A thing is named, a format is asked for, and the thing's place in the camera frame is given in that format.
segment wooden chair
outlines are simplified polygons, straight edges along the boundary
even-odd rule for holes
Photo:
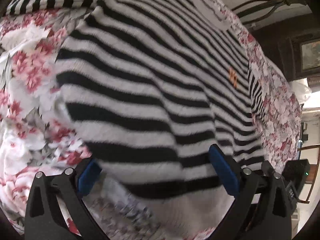
[[[304,203],[304,204],[309,204],[310,203],[309,198],[311,196],[311,192],[313,190],[313,186],[314,186],[315,181],[316,181],[316,176],[317,176],[318,168],[319,168],[319,164],[320,164],[320,144],[309,145],[309,146],[298,148],[298,151],[308,150],[308,149],[315,149],[315,148],[318,148],[317,164],[310,164],[309,175],[308,175],[308,177],[306,179],[306,182],[305,182],[305,184],[311,184],[311,188],[309,190],[307,199],[306,200],[299,200],[300,203]]]

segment blue gripper pad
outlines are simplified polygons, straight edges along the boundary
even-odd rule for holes
[[[78,193],[82,196],[87,196],[98,180],[101,171],[102,169],[95,160],[92,159],[78,178]]]
[[[209,148],[209,160],[226,192],[229,195],[236,197],[240,190],[239,180],[219,150],[213,145]]]

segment framed picture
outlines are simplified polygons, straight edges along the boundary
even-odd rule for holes
[[[292,38],[296,79],[320,75],[320,32]]]

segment blue object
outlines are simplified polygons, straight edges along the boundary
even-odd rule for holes
[[[229,164],[222,156],[223,153],[211,145],[209,148],[209,160],[214,167],[220,181],[222,182],[226,192],[236,197],[240,191],[240,183],[236,174],[231,170]]]
[[[78,178],[78,193],[87,196],[98,180],[101,171],[100,166],[92,159]]]

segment white plastic bag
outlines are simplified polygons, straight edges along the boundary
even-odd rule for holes
[[[300,80],[292,81],[290,85],[300,105],[304,104],[310,98],[312,93],[311,88],[302,84]]]

